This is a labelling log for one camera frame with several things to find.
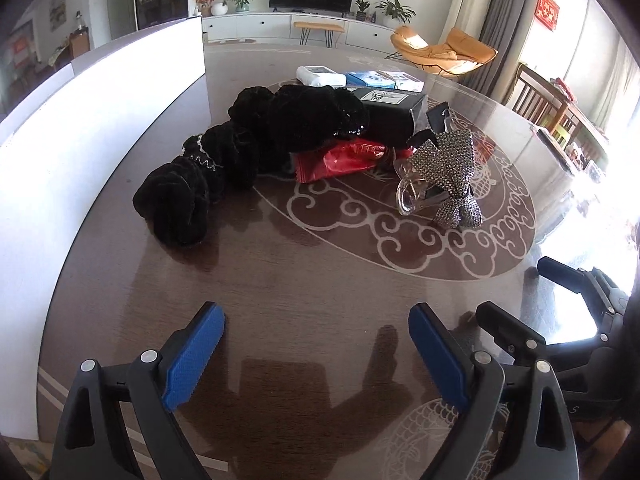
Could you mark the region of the framed wall painting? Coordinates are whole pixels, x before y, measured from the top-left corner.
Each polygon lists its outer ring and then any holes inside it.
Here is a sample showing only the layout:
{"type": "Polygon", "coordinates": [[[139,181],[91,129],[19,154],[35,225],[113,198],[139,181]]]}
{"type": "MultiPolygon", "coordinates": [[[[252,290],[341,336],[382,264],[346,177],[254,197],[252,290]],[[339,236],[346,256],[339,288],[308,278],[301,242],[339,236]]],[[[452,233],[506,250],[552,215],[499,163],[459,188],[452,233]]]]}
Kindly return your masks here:
{"type": "Polygon", "coordinates": [[[55,32],[67,21],[66,0],[51,0],[49,6],[49,28],[55,32]]]}

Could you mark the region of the white tv cabinet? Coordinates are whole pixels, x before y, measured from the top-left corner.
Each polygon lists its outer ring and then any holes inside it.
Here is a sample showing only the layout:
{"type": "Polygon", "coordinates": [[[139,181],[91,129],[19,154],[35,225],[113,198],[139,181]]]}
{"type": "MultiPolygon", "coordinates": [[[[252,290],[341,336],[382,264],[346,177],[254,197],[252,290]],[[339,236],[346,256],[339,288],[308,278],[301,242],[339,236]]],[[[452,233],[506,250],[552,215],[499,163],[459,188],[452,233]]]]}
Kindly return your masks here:
{"type": "Polygon", "coordinates": [[[204,39],[209,44],[223,42],[265,42],[299,44],[346,50],[366,50],[384,55],[395,51],[390,36],[393,29],[333,16],[244,12],[202,18],[204,39]]]}

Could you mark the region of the orange lounge chair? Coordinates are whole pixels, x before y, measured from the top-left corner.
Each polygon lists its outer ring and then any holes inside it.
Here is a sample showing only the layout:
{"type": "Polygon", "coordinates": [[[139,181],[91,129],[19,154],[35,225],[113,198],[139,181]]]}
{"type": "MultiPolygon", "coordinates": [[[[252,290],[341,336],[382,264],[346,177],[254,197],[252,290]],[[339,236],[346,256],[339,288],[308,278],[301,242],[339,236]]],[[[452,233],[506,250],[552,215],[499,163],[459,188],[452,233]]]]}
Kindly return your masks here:
{"type": "Polygon", "coordinates": [[[428,44],[409,26],[390,35],[395,54],[425,73],[457,78],[491,63],[498,51],[454,27],[442,44],[428,44]]]}

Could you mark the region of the wooden dining chair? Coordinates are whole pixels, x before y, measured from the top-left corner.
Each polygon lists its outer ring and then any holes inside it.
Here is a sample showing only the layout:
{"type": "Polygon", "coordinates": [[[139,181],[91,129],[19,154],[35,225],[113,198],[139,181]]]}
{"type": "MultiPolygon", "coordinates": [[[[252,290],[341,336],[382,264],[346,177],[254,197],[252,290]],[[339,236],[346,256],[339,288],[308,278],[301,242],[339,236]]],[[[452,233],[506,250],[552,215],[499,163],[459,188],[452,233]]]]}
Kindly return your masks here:
{"type": "Polygon", "coordinates": [[[599,129],[579,107],[558,86],[524,63],[518,64],[504,104],[548,133],[557,133],[563,148],[584,131],[599,139],[599,129]]]}

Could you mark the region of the red window decoration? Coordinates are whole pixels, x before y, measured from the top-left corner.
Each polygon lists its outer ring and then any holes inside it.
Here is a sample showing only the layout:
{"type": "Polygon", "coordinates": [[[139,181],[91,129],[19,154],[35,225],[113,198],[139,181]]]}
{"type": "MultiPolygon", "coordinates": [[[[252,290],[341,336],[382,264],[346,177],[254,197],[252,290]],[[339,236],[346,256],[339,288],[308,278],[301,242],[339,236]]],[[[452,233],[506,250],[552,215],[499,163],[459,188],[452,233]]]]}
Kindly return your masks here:
{"type": "Polygon", "coordinates": [[[560,7],[553,0],[537,0],[534,18],[550,32],[554,32],[559,21],[560,7]]]}

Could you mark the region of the red foil snack bag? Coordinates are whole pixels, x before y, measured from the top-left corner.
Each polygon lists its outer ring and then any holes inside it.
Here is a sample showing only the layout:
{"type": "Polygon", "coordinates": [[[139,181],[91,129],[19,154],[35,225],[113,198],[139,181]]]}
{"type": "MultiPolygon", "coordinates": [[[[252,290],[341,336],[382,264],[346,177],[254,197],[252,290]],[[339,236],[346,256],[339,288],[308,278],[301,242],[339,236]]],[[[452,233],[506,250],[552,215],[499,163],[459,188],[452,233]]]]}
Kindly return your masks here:
{"type": "Polygon", "coordinates": [[[363,139],[331,141],[322,148],[294,156],[298,183],[310,183],[325,178],[356,174],[408,158],[413,148],[392,148],[363,139]]]}

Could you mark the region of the white blue small box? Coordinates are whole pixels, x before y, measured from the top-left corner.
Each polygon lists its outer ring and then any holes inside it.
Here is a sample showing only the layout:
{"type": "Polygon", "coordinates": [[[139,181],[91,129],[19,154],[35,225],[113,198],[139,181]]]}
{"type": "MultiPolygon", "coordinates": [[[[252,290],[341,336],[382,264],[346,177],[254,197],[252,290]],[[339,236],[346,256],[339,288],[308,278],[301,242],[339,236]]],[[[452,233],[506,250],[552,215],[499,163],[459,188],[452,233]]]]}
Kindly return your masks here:
{"type": "Polygon", "coordinates": [[[424,88],[424,81],[411,74],[399,70],[386,70],[382,74],[394,82],[394,88],[410,92],[420,93],[424,88]]]}

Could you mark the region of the silver rhinestone bow clip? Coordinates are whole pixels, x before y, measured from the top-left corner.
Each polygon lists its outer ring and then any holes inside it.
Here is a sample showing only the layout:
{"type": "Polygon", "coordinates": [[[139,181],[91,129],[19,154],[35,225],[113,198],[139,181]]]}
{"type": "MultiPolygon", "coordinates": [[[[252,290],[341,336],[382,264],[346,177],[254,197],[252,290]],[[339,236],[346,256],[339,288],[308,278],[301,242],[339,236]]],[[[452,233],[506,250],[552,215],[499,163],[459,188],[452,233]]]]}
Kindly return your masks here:
{"type": "Polygon", "coordinates": [[[475,153],[470,130],[445,131],[426,139],[394,162],[399,182],[396,206],[403,216],[437,207],[433,221],[443,229],[477,228],[483,223],[471,177],[475,153]]]}

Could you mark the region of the small potted plant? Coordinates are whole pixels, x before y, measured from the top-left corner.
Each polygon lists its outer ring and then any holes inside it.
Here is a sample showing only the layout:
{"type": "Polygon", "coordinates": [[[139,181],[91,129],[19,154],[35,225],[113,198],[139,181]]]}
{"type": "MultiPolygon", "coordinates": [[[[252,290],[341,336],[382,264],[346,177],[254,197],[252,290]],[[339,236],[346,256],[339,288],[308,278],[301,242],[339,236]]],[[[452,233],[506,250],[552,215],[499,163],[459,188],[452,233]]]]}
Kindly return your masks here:
{"type": "Polygon", "coordinates": [[[367,21],[368,11],[370,8],[369,0],[356,0],[356,20],[360,22],[367,21]]]}

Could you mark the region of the white partition board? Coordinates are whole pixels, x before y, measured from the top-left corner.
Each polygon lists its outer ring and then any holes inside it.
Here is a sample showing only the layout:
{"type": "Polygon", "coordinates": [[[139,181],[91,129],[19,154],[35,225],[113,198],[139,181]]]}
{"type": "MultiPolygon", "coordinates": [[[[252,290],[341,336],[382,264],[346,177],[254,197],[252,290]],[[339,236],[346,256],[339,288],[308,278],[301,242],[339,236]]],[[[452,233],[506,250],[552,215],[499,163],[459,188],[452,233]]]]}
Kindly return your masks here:
{"type": "Polygon", "coordinates": [[[200,18],[118,38],[63,68],[1,130],[1,432],[36,440],[41,341],[77,233],[119,163],[205,73],[200,18]]]}

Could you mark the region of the green potted plant right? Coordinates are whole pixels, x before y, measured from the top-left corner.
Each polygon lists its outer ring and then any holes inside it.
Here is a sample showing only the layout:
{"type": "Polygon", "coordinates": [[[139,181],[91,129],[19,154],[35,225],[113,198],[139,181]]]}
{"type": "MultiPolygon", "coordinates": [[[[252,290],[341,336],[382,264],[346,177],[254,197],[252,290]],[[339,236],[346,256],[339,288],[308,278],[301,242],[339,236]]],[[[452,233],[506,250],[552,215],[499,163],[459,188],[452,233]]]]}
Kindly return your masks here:
{"type": "Polygon", "coordinates": [[[378,0],[375,9],[381,13],[381,23],[388,28],[398,28],[410,24],[416,17],[416,11],[404,6],[399,0],[378,0]]]}

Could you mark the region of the blue white medicine box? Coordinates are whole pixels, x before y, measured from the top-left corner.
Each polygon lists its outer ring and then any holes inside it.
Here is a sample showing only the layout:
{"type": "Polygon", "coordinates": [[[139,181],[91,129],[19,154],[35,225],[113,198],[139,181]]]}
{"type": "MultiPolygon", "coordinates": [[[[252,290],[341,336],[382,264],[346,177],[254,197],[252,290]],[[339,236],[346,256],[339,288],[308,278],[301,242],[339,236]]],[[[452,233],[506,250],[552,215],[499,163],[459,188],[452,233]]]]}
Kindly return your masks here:
{"type": "Polygon", "coordinates": [[[393,89],[395,81],[375,70],[367,72],[346,72],[346,84],[353,87],[393,89]]]}

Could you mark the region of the wooden bench hairpin legs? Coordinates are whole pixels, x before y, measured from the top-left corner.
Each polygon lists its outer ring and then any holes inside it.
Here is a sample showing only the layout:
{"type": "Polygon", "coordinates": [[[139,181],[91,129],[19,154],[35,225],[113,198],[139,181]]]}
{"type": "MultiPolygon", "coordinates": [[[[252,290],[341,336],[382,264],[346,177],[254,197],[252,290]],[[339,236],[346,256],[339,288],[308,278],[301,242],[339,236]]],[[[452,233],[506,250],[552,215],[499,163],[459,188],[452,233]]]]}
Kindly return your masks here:
{"type": "Polygon", "coordinates": [[[324,45],[331,49],[334,47],[335,37],[344,34],[345,29],[340,24],[326,22],[294,22],[293,27],[300,31],[299,44],[308,44],[313,32],[323,32],[324,45]]]}

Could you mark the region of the black rectangular box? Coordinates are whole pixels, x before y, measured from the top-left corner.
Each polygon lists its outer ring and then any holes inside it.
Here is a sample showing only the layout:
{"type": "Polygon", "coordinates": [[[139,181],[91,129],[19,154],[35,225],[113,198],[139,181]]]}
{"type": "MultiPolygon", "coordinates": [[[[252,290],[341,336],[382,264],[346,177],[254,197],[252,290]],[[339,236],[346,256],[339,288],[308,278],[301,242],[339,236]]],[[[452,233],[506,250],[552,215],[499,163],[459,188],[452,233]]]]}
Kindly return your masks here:
{"type": "Polygon", "coordinates": [[[362,103],[368,119],[360,136],[392,148],[408,148],[409,140],[427,126],[427,95],[397,89],[348,87],[362,103]]]}

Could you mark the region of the black plush scarf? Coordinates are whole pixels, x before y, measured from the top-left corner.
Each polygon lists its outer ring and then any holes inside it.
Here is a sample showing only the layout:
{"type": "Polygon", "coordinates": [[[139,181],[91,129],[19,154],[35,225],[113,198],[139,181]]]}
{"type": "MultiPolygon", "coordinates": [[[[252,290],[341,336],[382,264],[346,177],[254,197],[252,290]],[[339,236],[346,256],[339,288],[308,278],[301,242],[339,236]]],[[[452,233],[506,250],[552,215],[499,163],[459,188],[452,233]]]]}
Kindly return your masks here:
{"type": "Polygon", "coordinates": [[[206,237],[210,208],[253,187],[260,174],[289,176],[292,156],[363,134],[364,105],[351,91],[285,84],[243,89],[229,119],[189,136],[181,153],[153,170],[134,193],[134,210],[169,247],[206,237]]]}

